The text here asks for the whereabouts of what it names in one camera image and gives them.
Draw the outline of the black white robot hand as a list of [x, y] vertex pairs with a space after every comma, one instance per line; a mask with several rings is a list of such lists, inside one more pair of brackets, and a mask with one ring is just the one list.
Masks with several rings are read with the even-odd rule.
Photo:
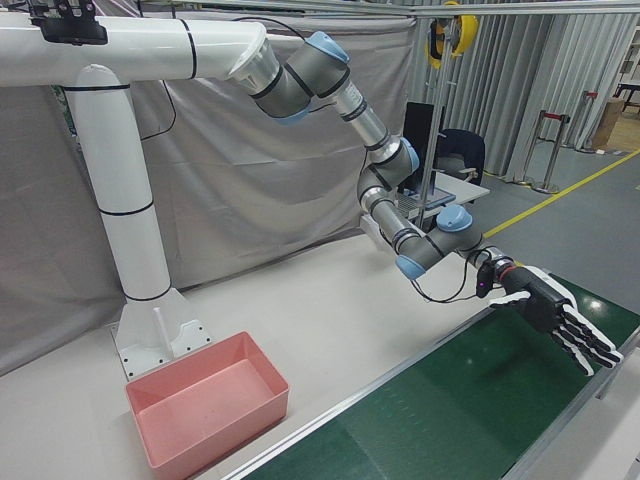
[[490, 300], [489, 306], [514, 309], [536, 331], [548, 334], [584, 375], [594, 374], [591, 361], [612, 369], [624, 360], [611, 340], [578, 311], [574, 295], [543, 270], [509, 267], [499, 283], [505, 295]]

